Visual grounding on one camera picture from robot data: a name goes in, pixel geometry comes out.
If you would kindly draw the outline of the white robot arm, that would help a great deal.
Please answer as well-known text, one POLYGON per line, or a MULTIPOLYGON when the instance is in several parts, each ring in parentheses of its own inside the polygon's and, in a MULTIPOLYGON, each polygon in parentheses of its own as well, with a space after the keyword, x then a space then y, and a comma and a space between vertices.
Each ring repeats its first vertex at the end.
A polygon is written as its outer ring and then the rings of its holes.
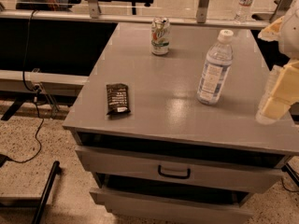
POLYGON ((281 119, 299 101, 299 4, 295 2, 284 16, 263 28, 258 37, 277 41, 278 51, 290 60, 274 65, 268 75, 256 120, 264 125, 281 119))

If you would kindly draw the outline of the yellow white gripper finger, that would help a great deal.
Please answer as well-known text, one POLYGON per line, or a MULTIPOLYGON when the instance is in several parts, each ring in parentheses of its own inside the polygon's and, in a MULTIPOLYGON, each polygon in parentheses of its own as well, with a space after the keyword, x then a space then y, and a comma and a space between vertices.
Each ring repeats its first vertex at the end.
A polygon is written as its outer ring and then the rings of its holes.
POLYGON ((273 124, 298 101, 299 61, 290 59, 283 67, 274 65, 270 71, 255 118, 261 124, 273 124))

